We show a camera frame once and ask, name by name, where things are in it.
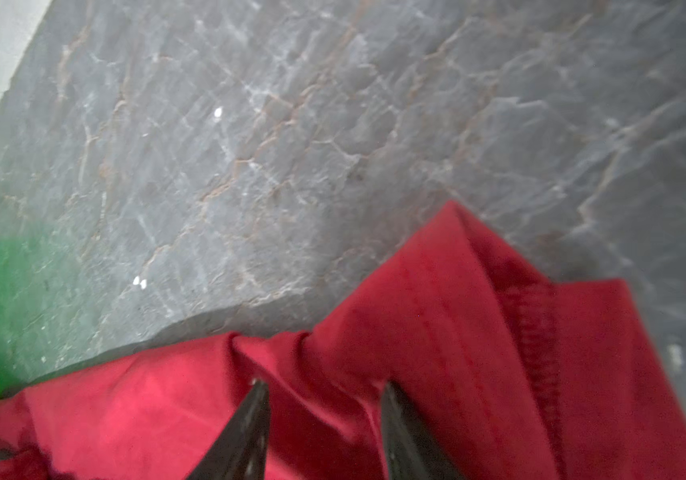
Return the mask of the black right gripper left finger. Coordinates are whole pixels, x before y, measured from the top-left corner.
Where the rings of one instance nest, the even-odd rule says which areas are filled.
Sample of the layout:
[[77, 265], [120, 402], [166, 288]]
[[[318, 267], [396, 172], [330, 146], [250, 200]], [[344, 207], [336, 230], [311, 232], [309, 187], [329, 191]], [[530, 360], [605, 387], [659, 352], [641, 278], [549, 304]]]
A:
[[268, 385], [258, 380], [187, 480], [263, 480], [271, 409]]

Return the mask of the red t shirt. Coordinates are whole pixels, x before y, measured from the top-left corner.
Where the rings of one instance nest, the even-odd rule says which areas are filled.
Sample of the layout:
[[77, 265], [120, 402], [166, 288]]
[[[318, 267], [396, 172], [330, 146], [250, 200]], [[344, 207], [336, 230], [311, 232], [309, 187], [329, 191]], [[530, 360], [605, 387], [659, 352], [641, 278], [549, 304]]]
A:
[[554, 283], [449, 203], [324, 321], [146, 350], [0, 400], [0, 479], [182, 479], [253, 383], [270, 479], [381, 479], [394, 382], [470, 479], [686, 479], [623, 281]]

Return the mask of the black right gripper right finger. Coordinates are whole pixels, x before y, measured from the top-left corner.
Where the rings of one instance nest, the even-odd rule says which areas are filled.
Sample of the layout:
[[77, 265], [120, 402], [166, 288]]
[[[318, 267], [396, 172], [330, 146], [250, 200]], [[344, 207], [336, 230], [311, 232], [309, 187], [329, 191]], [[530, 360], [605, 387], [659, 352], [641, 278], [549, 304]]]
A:
[[394, 382], [380, 400], [381, 435], [390, 480], [463, 480], [410, 401]]

